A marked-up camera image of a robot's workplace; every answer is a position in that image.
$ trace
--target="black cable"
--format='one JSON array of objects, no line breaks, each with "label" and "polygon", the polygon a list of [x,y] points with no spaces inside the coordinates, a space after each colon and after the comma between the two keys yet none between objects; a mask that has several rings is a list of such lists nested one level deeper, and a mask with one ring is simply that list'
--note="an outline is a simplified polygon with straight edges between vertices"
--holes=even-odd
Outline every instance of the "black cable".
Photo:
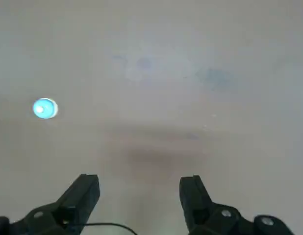
[{"label": "black cable", "polygon": [[133,229],[129,228],[126,225],[118,224],[118,223],[87,223],[87,224],[70,224],[70,226],[116,226],[123,229],[126,229],[133,233],[134,235],[138,235]]}]

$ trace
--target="screw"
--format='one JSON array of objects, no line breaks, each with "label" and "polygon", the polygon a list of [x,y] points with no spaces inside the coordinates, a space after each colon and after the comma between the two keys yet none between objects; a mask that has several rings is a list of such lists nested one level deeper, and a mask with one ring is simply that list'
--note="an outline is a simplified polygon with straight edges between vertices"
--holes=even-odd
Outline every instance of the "screw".
[{"label": "screw", "polygon": [[274,225],[273,220],[271,218],[268,218],[268,217],[261,218],[261,222],[263,222],[264,224],[269,225],[269,226]]},{"label": "screw", "polygon": [[37,219],[37,218],[43,216],[43,214],[44,214],[44,213],[43,213],[42,211],[36,212],[36,213],[34,214],[34,218]]},{"label": "screw", "polygon": [[221,212],[221,214],[222,214],[224,217],[231,217],[231,212],[228,211],[228,210],[223,210],[223,211]]}]

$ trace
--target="black robotic claw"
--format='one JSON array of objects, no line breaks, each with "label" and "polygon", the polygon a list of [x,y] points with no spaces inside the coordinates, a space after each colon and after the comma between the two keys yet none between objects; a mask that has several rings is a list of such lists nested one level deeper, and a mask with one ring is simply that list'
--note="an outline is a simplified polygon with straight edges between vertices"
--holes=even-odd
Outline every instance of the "black robotic claw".
[{"label": "black robotic claw", "polygon": [[0,235],[79,235],[100,196],[97,175],[80,175],[54,203],[33,209],[9,224],[0,217]]},{"label": "black robotic claw", "polygon": [[199,176],[181,178],[179,193],[189,235],[293,235],[273,216],[249,222],[236,208],[212,202]]}]

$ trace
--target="blue sphere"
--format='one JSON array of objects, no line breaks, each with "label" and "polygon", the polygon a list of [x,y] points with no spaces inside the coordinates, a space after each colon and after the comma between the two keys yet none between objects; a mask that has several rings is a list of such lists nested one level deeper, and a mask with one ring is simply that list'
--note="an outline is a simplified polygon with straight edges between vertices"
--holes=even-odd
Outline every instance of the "blue sphere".
[{"label": "blue sphere", "polygon": [[51,99],[41,98],[34,102],[33,112],[39,118],[49,119],[57,114],[58,106]]}]

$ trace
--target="white surface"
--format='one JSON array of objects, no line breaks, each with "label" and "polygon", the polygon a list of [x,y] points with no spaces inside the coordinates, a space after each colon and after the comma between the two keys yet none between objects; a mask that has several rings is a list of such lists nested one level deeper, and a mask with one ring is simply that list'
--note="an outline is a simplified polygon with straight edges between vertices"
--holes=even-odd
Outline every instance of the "white surface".
[{"label": "white surface", "polygon": [[178,182],[199,174],[303,235],[303,0],[0,0],[0,215],[80,173],[101,181],[90,222],[185,235]]}]

